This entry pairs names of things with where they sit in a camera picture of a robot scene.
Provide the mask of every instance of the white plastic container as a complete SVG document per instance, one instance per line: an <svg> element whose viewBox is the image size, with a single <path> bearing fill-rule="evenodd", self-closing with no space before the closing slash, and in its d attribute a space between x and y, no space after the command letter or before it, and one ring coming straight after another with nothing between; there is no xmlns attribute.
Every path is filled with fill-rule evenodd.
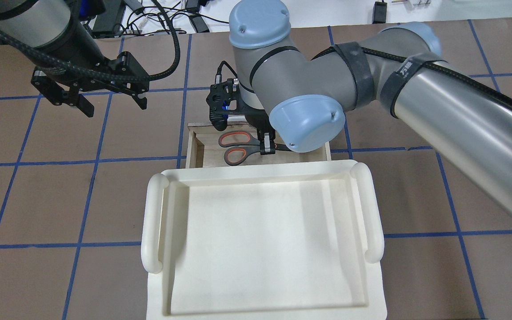
<svg viewBox="0 0 512 320"><path fill-rule="evenodd" d="M148 320L382 320L384 237L353 160L166 170L148 185Z"/></svg>

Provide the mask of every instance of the white surface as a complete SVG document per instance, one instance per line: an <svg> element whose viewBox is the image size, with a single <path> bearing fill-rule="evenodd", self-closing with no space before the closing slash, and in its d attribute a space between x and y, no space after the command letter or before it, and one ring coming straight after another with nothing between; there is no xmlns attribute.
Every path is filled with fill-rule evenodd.
<svg viewBox="0 0 512 320"><path fill-rule="evenodd" d="M290 11L292 27L339 26L346 24L371 24L375 0L283 0ZM160 0L163 6L172 7L178 1ZM201 7L201 14L228 21L230 10L239 0L212 0ZM412 6L408 2L393 4L386 1L387 22L441 21L465 19L490 19L512 16L512 0L432 0L427 6ZM144 4L152 5L151 0ZM195 32L186 16L175 18L175 27ZM228 25L205 19L211 32L228 31ZM146 32L159 28L153 22L145 26Z"/></svg>
<svg viewBox="0 0 512 320"><path fill-rule="evenodd" d="M148 186L144 221L148 320L386 318L364 164L166 170Z"/></svg>

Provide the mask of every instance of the scissors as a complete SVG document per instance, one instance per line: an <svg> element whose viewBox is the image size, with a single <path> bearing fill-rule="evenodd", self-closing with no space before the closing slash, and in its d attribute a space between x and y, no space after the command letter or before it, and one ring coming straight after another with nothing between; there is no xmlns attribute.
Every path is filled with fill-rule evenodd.
<svg viewBox="0 0 512 320"><path fill-rule="evenodd" d="M233 137L233 142L224 143L222 142L225 138ZM243 131L243 130L237 130L237 131L231 131L224 133L219 138L219 146L223 148L229 148L224 152L224 162L228 164L229 166L238 166L246 158L248 158L250 155L255 154L256 152L260 152L260 154L274 154L275 150L278 151L291 151L285 144L276 144L272 141L274 144L274 148L270 151L266 151L264 149L264 141L260 141L254 136L252 136L249 132ZM230 154L232 152L242 152L242 156L239 160L231 160Z"/></svg>

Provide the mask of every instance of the scissors handle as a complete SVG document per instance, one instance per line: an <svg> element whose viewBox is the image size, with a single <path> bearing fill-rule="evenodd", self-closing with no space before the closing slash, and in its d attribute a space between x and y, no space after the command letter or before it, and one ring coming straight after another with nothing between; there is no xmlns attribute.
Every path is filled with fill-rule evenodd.
<svg viewBox="0 0 512 320"><path fill-rule="evenodd" d="M229 143L222 142L225 138L234 137L239 138L240 141L233 141ZM223 148L234 146L260 146L260 141L254 138L249 132L243 130L231 131L221 134L219 138L219 146Z"/></svg>
<svg viewBox="0 0 512 320"><path fill-rule="evenodd" d="M240 157L239 160L232 161L230 160L230 154L232 152L242 152L242 156ZM234 146L224 152L224 162L226 162L226 164L228 164L229 166L238 166L239 164L244 162L244 160L246 160L248 156L258 152L260 152L260 146Z"/></svg>

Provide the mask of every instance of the black power adapter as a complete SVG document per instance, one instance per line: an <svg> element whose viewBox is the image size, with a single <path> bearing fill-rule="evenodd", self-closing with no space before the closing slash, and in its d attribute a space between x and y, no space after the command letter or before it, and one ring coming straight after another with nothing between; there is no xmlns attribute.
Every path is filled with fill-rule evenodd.
<svg viewBox="0 0 512 320"><path fill-rule="evenodd" d="M384 2L384 0L377 1L374 3L374 7L372 8L372 23L386 23L386 2Z"/></svg>

